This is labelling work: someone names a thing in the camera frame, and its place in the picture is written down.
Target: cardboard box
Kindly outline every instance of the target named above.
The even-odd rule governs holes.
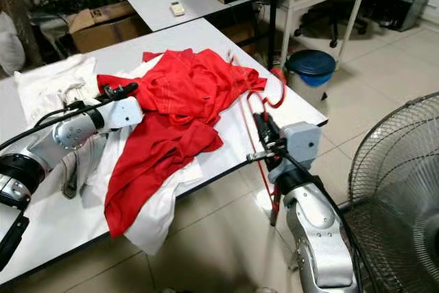
[[[71,33],[77,49],[88,53],[150,33],[151,30],[139,15],[132,15],[114,22],[94,25]]]
[[[91,10],[91,16],[96,24],[133,14],[136,14],[136,11],[127,1]]]
[[[136,14],[134,8],[127,1],[114,3],[112,5],[82,10],[77,14],[72,14],[67,18],[70,33],[92,27],[96,24],[115,20],[124,16]]]
[[[81,53],[95,51],[151,32],[127,1],[82,10],[68,17],[69,31]]]
[[[246,21],[243,23],[235,24],[232,27],[227,27],[225,29],[221,29],[221,32],[227,36],[234,43],[239,43],[240,41],[247,40],[254,36],[253,25],[250,21]],[[254,54],[256,51],[256,44],[249,44],[242,49],[247,54]]]

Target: trash can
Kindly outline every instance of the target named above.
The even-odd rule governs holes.
[[[288,87],[312,106],[317,106],[335,71],[335,60],[324,51],[307,49],[293,53],[285,68]]]

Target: table leg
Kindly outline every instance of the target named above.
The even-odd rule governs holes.
[[[292,21],[293,21],[293,11],[294,11],[293,6],[292,6],[292,2],[293,2],[293,0],[288,1],[287,18],[285,19],[285,25],[284,25],[284,30],[283,30],[281,68],[283,68],[285,61],[287,60],[289,35],[291,33],[291,25],[292,25]]]
[[[355,5],[354,8],[352,9],[351,17],[349,17],[349,22],[348,22],[348,26],[346,27],[346,32],[344,33],[343,44],[338,53],[337,67],[340,65],[342,61],[344,50],[346,49],[346,45],[348,44],[349,38],[351,37],[352,28],[354,27],[355,19],[357,18],[358,9],[360,5],[361,5],[361,0],[355,0]]]
[[[268,70],[273,68],[274,35],[276,34],[277,0],[270,0],[270,26],[268,31]]]

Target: black cable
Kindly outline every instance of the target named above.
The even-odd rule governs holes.
[[[45,122],[37,127],[31,128],[30,130],[27,130],[19,135],[16,135],[15,137],[12,137],[11,139],[7,140],[6,142],[3,142],[0,145],[0,151],[2,151],[4,148],[10,146],[11,144],[13,144],[17,141],[20,141],[21,139],[28,137],[29,135],[34,134],[34,133],[36,133],[44,128],[47,128],[47,127],[52,126],[54,124],[57,124],[57,123],[64,121],[66,119],[70,119],[70,118],[73,118],[75,116],[81,115],[82,113],[85,113],[87,111],[100,108],[101,106],[105,106],[106,104],[113,102],[114,100],[115,100],[114,98],[110,98],[110,99],[107,99],[106,101],[103,101],[102,103],[95,104],[94,106],[86,106],[85,108],[83,108],[81,110],[78,110],[78,111],[75,111],[72,113],[67,113],[64,116],[57,117],[56,119],[53,119],[51,121],[47,121],[47,122]]]
[[[41,125],[41,123],[43,123],[44,120],[46,120],[47,118],[52,117],[53,115],[57,115],[58,113],[65,113],[66,111],[67,111],[67,109],[59,109],[59,110],[52,111],[51,113],[47,113],[46,115],[42,116],[40,118],[40,120],[38,120],[36,122],[34,127]]]
[[[53,115],[57,115],[58,113],[65,113],[65,112],[67,112],[69,110],[82,109],[84,107],[85,107],[84,101],[81,101],[81,100],[74,101],[74,102],[72,102],[70,104],[67,104],[63,109],[55,110],[55,111],[52,111],[51,113],[47,113],[46,115],[42,116],[36,122],[34,127],[37,127],[37,126],[41,125],[41,123],[43,123],[44,120],[46,120],[49,117],[52,117]]]
[[[363,261],[364,266],[366,267],[366,270],[369,274],[369,278],[372,282],[373,289],[374,289],[374,291],[376,291],[375,283],[374,283],[373,277],[372,277],[372,272],[369,268],[369,265],[366,262],[366,258],[364,257],[364,254],[361,251],[361,249],[359,248],[358,243],[356,242],[355,237],[352,234],[351,228],[347,224],[343,214],[340,212],[340,209],[338,208],[337,204],[334,202],[332,197],[330,197],[330,195],[328,194],[326,189],[323,187],[323,185],[320,184],[319,182],[316,182],[315,178],[311,175],[311,173],[309,173],[309,171],[305,167],[303,167],[302,164],[300,164],[296,159],[291,157],[291,155],[288,154],[287,152],[281,152],[281,156],[285,157],[290,163],[292,163],[294,166],[296,166],[299,169],[299,171],[302,172],[302,174],[305,176],[305,178],[310,183],[314,183],[316,185],[316,187],[320,190],[320,192],[322,192],[323,196],[329,201],[329,203],[333,207],[335,213],[337,214],[340,221],[342,222],[342,226],[346,232],[346,236],[348,238],[349,244],[351,245],[351,248],[353,250],[353,266],[355,268],[354,275],[355,275],[357,282],[359,283],[358,284],[359,292],[363,292],[362,291],[363,285],[362,285],[362,283],[360,283],[361,282],[361,270],[359,268],[359,258]]]
[[[48,14],[75,14],[87,7],[83,0],[32,0],[36,6],[35,10],[40,10]]]

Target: floor tile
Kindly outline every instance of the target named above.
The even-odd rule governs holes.
[[[334,73],[327,93],[328,98],[320,102],[317,109],[329,118],[323,133],[335,145],[364,132],[397,106],[396,102],[343,70]]]
[[[271,214],[271,202],[270,197],[267,194],[265,189],[260,189],[258,191],[253,192],[254,197],[256,198],[258,205],[262,208],[265,213],[267,219],[270,219]],[[282,237],[283,241],[287,245],[287,247],[294,252],[296,250],[296,240],[294,239],[293,234],[287,225],[287,209],[283,206],[281,202],[281,208],[279,210],[279,214],[277,217],[276,230],[279,235]]]
[[[316,48],[325,51],[333,56],[337,56],[342,45],[346,26],[339,24],[339,39],[336,48],[329,47],[331,40],[331,30],[327,20],[320,20],[310,27],[304,29],[304,33],[298,38],[299,43],[304,44],[308,48]],[[384,47],[387,44],[382,38],[379,38],[373,29],[369,29],[365,35],[359,35],[356,30],[352,31],[349,43],[345,48],[342,62],[348,62],[354,58],[358,58],[376,49]]]
[[[261,165],[266,176],[268,174],[267,167],[263,161],[261,161]],[[259,170],[259,166],[256,162],[239,169],[239,172],[244,178],[250,191],[259,191],[260,189],[265,189],[261,171]]]
[[[311,166],[311,173],[319,175],[329,195],[339,204],[348,198],[348,174],[351,160],[338,148],[318,157]]]
[[[322,38],[321,35],[301,36],[299,37],[298,41],[308,48],[315,48],[325,51],[334,57],[337,57],[339,49],[342,45],[342,37],[340,37],[338,43],[339,45],[336,48],[330,48],[330,38]],[[354,58],[358,58],[376,49],[384,47],[385,45],[386,43],[379,38],[351,38],[344,51],[342,62],[348,62]]]
[[[139,253],[66,293],[148,293],[153,291],[154,286],[147,257],[144,253]]]
[[[236,171],[177,200],[169,234],[189,226],[249,192],[246,179]]]
[[[158,288],[216,293],[246,285],[300,293],[298,273],[287,269],[291,255],[248,194],[173,235],[148,258]]]
[[[422,31],[423,28],[420,26],[415,26],[411,29],[405,30],[403,32],[389,30],[383,27],[380,27],[378,23],[371,22],[370,23],[370,31],[374,37],[380,38],[385,43],[394,43],[395,41],[407,38],[413,34],[417,34]]]
[[[342,145],[339,145],[338,148],[350,159],[353,159],[355,156],[355,153],[357,152],[357,149],[359,147],[359,144],[363,141],[364,137],[366,136],[367,132],[361,133],[357,137],[354,137],[353,139],[343,143]]]
[[[125,237],[109,237],[18,281],[19,293],[61,293],[135,255],[139,250]]]
[[[399,104],[439,91],[436,66],[392,45],[352,60],[342,68]]]
[[[335,148],[335,144],[329,141],[329,139],[322,134],[322,137],[320,137],[320,141],[318,144],[318,153],[317,156],[320,156],[329,150],[332,150]]]
[[[439,32],[422,30],[410,37],[393,43],[407,54],[420,58],[433,65],[439,65]]]

